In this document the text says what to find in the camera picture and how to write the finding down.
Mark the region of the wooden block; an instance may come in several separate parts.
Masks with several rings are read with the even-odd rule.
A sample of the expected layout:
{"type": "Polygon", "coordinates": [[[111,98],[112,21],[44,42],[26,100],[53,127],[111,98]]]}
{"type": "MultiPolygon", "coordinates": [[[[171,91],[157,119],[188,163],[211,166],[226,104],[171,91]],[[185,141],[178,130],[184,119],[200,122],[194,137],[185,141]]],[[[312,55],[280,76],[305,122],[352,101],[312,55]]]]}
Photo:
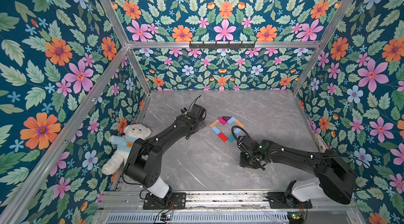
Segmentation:
{"type": "Polygon", "coordinates": [[[234,123],[235,123],[236,125],[240,126],[241,128],[244,128],[244,127],[245,127],[245,125],[242,124],[238,119],[235,119],[234,123]]]}
{"type": "Polygon", "coordinates": [[[221,124],[221,121],[219,119],[216,119],[213,123],[211,123],[209,126],[210,128],[216,127],[218,124],[221,124]]]}

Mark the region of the magenta rectangular block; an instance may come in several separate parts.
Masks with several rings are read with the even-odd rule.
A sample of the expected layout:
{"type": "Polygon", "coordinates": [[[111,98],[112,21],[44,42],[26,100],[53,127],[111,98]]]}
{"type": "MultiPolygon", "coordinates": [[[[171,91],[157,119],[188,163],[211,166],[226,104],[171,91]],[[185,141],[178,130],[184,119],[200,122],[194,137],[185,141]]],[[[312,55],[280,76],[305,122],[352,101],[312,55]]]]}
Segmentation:
{"type": "Polygon", "coordinates": [[[219,117],[218,121],[224,126],[227,124],[227,121],[225,119],[223,119],[222,117],[219,117]]]}

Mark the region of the light blue block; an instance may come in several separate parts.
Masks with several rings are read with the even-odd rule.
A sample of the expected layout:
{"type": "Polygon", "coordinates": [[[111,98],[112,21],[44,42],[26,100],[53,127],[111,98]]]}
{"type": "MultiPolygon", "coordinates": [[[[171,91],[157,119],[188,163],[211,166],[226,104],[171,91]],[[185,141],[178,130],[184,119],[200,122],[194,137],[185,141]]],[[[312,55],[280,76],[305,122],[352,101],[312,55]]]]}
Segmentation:
{"type": "Polygon", "coordinates": [[[217,135],[219,135],[219,134],[221,133],[221,131],[220,131],[216,126],[212,127],[212,130],[213,130],[217,135]]]}
{"type": "Polygon", "coordinates": [[[227,121],[227,123],[228,123],[229,125],[232,125],[232,124],[235,122],[235,120],[236,120],[235,117],[231,117],[231,118],[227,121]]]}
{"type": "Polygon", "coordinates": [[[237,135],[237,134],[239,134],[241,132],[241,129],[239,129],[239,128],[235,128],[234,129],[234,133],[237,135]]]}

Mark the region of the red rectangular block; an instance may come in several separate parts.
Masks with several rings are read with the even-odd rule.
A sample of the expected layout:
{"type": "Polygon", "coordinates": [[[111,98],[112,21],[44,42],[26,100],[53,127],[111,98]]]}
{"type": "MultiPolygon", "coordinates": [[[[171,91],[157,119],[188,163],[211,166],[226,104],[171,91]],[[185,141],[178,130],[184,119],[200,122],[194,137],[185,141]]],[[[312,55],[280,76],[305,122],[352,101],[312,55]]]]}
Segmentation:
{"type": "Polygon", "coordinates": [[[228,140],[228,137],[225,136],[222,132],[218,134],[218,137],[223,141],[226,142],[228,140]]]}

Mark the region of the teal rectangular block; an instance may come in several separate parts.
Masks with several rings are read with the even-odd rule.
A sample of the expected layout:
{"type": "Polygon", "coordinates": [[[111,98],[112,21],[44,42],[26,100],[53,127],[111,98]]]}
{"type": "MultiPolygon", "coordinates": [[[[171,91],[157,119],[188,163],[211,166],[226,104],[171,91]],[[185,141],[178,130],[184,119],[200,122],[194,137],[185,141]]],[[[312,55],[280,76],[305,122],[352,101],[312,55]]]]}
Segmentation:
{"type": "Polygon", "coordinates": [[[231,136],[228,138],[228,141],[231,142],[231,143],[232,143],[234,140],[235,140],[235,138],[234,138],[233,135],[231,135],[231,136]]]}

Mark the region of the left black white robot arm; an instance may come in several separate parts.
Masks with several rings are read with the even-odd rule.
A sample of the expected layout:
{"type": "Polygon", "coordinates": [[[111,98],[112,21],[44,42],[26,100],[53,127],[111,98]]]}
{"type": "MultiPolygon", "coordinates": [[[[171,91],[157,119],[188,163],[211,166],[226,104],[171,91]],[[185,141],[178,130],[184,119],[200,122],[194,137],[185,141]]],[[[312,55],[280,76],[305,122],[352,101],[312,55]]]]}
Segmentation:
{"type": "Polygon", "coordinates": [[[178,140],[199,131],[204,126],[206,109],[192,105],[189,111],[183,109],[174,122],[153,137],[134,142],[123,169],[123,174],[142,185],[158,199],[167,199],[171,187],[161,178],[164,153],[178,140]]]}

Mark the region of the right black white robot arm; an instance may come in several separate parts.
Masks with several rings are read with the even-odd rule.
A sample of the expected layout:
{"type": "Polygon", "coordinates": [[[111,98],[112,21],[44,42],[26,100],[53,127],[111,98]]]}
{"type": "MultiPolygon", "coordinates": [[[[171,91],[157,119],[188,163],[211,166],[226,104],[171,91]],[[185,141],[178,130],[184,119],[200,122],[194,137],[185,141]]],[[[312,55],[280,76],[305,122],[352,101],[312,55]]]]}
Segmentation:
{"type": "Polygon", "coordinates": [[[314,179],[293,180],[280,199],[269,196],[288,207],[296,207],[312,199],[329,198],[349,205],[358,175],[331,150],[307,152],[284,147],[270,140],[260,143],[245,135],[236,139],[241,150],[240,166],[261,169],[270,163],[282,164],[311,173],[314,179]]]}

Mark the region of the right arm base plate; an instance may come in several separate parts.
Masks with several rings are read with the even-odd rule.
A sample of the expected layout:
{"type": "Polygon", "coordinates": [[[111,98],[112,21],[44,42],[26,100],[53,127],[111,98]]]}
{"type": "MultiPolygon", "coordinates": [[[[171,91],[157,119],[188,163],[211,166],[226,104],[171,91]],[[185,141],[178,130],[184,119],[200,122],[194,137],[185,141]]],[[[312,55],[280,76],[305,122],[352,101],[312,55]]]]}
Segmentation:
{"type": "Polygon", "coordinates": [[[311,201],[301,202],[294,196],[285,196],[283,192],[268,192],[266,198],[271,209],[312,209],[311,201]]]}

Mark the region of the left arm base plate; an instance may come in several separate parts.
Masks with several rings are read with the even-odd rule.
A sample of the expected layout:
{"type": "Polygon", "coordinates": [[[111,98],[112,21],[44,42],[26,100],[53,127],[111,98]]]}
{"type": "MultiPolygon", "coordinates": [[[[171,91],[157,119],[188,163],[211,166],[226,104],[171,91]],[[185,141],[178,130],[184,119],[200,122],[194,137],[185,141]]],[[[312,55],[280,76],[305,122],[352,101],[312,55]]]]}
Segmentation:
{"type": "Polygon", "coordinates": [[[171,192],[165,198],[148,193],[144,200],[143,210],[185,209],[186,197],[185,192],[171,192]]]}

